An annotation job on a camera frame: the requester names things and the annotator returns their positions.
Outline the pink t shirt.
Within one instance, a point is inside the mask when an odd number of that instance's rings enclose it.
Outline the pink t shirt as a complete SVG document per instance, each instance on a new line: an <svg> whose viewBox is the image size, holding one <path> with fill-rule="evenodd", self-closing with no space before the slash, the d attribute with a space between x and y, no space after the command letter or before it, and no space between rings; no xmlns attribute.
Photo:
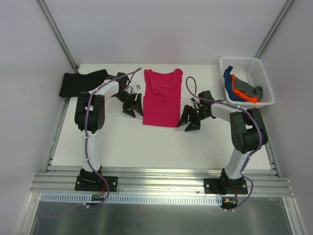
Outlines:
<svg viewBox="0 0 313 235"><path fill-rule="evenodd" d="M144 71L143 124L175 128L180 119L183 71Z"/></svg>

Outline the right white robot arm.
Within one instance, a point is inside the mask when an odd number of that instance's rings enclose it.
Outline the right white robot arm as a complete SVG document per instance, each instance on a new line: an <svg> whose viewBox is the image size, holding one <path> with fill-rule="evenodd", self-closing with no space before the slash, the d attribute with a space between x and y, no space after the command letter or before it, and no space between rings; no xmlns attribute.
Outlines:
<svg viewBox="0 0 313 235"><path fill-rule="evenodd" d="M177 127L187 125L186 132L197 131L206 118L220 118L230 124L234 150L221 175L209 188L232 192L243 180L243 171L252 155L268 141L267 132L259 109L242 109L215 100L211 92L198 94L200 101L185 105Z"/></svg>

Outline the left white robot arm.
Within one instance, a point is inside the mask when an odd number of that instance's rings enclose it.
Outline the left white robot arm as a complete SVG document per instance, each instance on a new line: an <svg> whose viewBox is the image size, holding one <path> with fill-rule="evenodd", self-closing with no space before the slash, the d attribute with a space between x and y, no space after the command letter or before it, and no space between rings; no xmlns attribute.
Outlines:
<svg viewBox="0 0 313 235"><path fill-rule="evenodd" d="M105 124L105 103L112 97L122 102L122 112L131 117L143 116L142 94L127 91L133 76L141 68L127 74L109 76L100 85L77 97L74 122L81 131L84 141L84 164L79 173L79 182L86 183L92 190L101 188L102 157L97 138Z"/></svg>

